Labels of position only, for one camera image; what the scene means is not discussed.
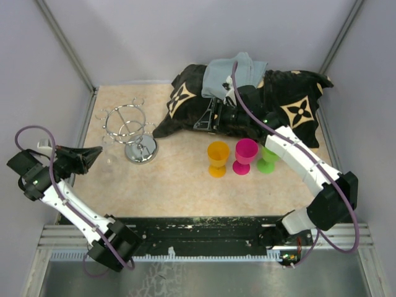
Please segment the clear wine glass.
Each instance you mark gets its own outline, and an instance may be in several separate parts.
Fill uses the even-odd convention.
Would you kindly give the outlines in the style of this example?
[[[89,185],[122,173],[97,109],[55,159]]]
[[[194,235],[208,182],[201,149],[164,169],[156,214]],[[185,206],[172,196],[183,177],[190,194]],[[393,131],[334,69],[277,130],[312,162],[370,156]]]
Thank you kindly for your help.
[[[117,180],[118,158],[112,152],[109,145],[102,145],[103,153],[100,160],[100,180],[106,185]]]

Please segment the orange wine glass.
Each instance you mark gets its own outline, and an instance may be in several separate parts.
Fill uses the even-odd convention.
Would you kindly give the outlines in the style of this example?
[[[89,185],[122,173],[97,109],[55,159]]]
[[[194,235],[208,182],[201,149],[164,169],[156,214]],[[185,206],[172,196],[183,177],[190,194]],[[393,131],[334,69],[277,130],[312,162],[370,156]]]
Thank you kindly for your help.
[[[209,174],[214,178],[221,178],[226,174],[226,163],[230,156],[229,146],[222,141],[212,142],[207,148],[209,160]]]

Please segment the pink wine glass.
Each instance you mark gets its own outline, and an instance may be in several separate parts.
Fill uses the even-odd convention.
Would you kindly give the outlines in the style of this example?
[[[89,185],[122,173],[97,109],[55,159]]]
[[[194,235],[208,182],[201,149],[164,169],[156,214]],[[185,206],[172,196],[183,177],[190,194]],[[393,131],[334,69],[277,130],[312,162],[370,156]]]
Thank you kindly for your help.
[[[252,139],[241,139],[235,146],[235,161],[233,171],[238,175],[246,175],[250,172],[250,165],[258,154],[259,146]]]

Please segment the green wine glass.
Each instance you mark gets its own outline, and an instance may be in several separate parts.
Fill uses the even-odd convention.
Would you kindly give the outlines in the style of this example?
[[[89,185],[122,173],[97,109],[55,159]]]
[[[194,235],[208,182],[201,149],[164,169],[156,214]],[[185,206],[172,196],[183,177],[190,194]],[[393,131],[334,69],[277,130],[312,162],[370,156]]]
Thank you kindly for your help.
[[[275,170],[275,164],[279,161],[279,156],[266,147],[261,147],[261,158],[257,161],[257,169],[264,174],[270,174]]]

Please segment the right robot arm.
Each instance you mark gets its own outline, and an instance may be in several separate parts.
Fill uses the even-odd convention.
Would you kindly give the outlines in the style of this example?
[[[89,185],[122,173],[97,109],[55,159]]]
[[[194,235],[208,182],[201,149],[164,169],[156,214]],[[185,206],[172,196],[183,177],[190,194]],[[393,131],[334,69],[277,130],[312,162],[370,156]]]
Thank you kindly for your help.
[[[314,200],[299,210],[287,213],[266,232],[269,245],[289,245],[298,233],[315,228],[319,235],[331,229],[341,220],[350,217],[359,241],[359,226],[355,215],[358,178],[352,173],[341,173],[329,166],[308,149],[290,126],[282,124],[275,113],[266,113],[259,119],[243,101],[238,91],[234,94],[238,105],[226,110],[219,99],[213,99],[202,117],[194,124],[194,130],[221,132],[233,127],[244,132],[262,130],[264,148],[280,157],[307,185]]]

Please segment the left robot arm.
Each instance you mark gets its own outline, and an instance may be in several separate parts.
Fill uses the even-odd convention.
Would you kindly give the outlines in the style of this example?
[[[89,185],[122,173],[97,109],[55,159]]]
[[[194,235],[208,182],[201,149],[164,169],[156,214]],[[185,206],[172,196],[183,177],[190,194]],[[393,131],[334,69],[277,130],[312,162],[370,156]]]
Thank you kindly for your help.
[[[28,199],[56,209],[82,232],[90,246],[90,258],[120,272],[134,268],[132,257],[142,238],[114,216],[95,213],[66,182],[72,174],[86,174],[102,150],[101,146],[56,146],[53,165],[45,166],[37,159],[40,153],[26,149],[12,157],[7,166],[19,175],[18,185]]]

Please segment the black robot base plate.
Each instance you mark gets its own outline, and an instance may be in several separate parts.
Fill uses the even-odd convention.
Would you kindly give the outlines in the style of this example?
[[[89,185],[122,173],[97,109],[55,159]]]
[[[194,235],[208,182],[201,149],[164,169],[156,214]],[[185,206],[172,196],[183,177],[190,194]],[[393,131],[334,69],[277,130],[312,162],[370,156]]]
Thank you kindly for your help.
[[[173,247],[180,256],[263,256],[277,246],[305,248],[310,231],[284,235],[275,231],[279,216],[247,217],[129,217],[122,218],[143,239],[136,255],[166,255]]]

